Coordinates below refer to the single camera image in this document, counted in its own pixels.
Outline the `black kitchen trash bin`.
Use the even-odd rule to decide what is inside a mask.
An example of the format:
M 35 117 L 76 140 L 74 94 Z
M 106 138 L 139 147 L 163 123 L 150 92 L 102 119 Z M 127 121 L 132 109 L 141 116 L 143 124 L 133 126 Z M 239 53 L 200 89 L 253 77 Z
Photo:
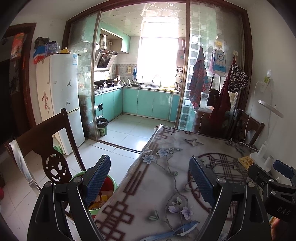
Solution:
M 106 118 L 98 118 L 96 124 L 100 137 L 107 135 L 108 120 Z

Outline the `teal kitchen cabinets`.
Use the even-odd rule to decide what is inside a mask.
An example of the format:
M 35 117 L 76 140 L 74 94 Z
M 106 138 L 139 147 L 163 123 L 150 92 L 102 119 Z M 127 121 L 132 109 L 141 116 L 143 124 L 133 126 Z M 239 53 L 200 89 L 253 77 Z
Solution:
M 131 114 L 174 122 L 180 94 L 155 88 L 111 87 L 95 91 L 96 117 L 111 121 Z

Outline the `dark wooden carved chair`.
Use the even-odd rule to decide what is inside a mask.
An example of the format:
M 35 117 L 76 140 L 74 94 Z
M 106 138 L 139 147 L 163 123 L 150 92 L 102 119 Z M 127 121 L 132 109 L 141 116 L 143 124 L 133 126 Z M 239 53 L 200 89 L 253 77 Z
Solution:
M 59 114 L 43 121 L 15 139 L 23 156 L 31 151 L 41 156 L 43 170 L 49 180 L 55 184 L 68 183 L 72 178 L 65 157 L 53 147 L 53 135 L 61 130 L 66 131 L 77 163 L 80 169 L 85 171 L 65 108 L 61 109 Z

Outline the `red bin green rim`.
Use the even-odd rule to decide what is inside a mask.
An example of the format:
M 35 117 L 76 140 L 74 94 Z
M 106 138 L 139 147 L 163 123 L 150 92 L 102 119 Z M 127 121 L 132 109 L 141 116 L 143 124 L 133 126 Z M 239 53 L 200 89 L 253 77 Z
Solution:
M 98 214 L 100 208 L 102 208 L 102 206 L 110 199 L 116 189 L 117 183 L 115 182 L 114 178 L 112 178 L 110 175 L 107 175 L 95 201 L 91 202 L 88 206 L 88 210 L 92 217 L 95 217 Z

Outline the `green detergent bottle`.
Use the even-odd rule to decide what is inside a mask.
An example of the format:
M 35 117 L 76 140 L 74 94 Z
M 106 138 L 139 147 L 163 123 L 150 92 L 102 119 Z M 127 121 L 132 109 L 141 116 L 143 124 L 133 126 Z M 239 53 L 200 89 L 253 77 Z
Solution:
M 53 138 L 53 147 L 56 151 L 58 151 L 59 153 L 63 154 L 62 148 L 60 146 L 59 141 L 56 138 Z

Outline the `floral plastic tablecloth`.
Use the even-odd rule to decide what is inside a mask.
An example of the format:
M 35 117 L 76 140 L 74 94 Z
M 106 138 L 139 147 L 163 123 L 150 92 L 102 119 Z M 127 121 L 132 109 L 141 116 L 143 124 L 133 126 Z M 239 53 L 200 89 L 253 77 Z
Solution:
M 239 158 L 252 149 L 231 141 L 159 126 L 139 155 L 110 155 L 118 188 L 95 216 L 105 240 L 195 240 L 211 206 L 189 170 L 192 156 L 231 183 L 250 181 Z

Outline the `wooden chair far side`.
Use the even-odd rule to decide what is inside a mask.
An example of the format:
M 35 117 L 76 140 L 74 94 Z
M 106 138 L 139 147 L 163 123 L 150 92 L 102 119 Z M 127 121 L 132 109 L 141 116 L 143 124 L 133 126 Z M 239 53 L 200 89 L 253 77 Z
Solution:
M 257 138 L 264 129 L 265 124 L 256 121 L 241 109 L 234 111 L 234 126 L 231 138 L 234 142 L 242 142 L 247 145 L 254 145 Z

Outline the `dark red hanging garment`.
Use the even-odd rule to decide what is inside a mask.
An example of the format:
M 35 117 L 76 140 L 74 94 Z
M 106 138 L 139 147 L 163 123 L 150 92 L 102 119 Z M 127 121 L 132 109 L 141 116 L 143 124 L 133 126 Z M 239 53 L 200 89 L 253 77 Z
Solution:
M 225 119 L 225 113 L 230 110 L 231 108 L 231 102 L 230 102 L 230 96 L 228 93 L 228 85 L 229 85 L 229 79 L 231 74 L 231 68 L 232 65 L 236 63 L 236 57 L 233 56 L 233 60 L 229 69 L 229 72 L 227 74 L 227 77 L 224 80 L 223 87 L 220 91 L 220 95 L 216 101 L 216 104 L 214 106 L 214 109 L 212 110 L 210 116 L 209 116 L 209 123 L 211 127 L 215 129 L 222 128 L 222 124 Z

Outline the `black patterned hanging bag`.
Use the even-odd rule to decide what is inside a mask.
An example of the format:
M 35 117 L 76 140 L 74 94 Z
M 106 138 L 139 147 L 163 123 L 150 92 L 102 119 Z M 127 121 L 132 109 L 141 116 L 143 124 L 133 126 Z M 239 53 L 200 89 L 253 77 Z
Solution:
M 237 64 L 232 64 L 228 80 L 228 91 L 236 93 L 248 86 L 250 78 Z

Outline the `white refrigerator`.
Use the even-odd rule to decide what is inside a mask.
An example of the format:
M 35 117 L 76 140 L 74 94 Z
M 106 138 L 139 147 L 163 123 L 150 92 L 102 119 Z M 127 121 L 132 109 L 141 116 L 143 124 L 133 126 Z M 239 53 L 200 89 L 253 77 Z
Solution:
M 66 109 L 76 146 L 85 141 L 78 96 L 78 55 L 53 54 L 36 66 L 37 93 L 43 121 Z

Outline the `plaid hanging cloth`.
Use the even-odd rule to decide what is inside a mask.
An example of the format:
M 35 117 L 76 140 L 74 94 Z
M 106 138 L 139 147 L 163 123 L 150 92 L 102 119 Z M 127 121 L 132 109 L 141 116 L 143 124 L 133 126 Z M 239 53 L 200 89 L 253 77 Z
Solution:
M 203 45 L 200 45 L 197 61 L 193 67 L 193 75 L 189 86 L 189 99 L 195 111 L 200 108 L 200 101 L 202 92 L 209 90 L 210 81 L 208 80 L 207 71 L 205 67 L 205 56 L 203 52 Z

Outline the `range hood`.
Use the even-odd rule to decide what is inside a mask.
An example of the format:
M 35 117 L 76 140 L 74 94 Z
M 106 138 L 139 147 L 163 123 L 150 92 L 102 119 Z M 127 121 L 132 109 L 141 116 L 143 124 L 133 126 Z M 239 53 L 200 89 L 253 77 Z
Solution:
M 106 37 L 106 34 L 100 34 L 99 46 L 96 48 L 94 71 L 108 71 L 118 55 L 118 52 L 107 49 Z

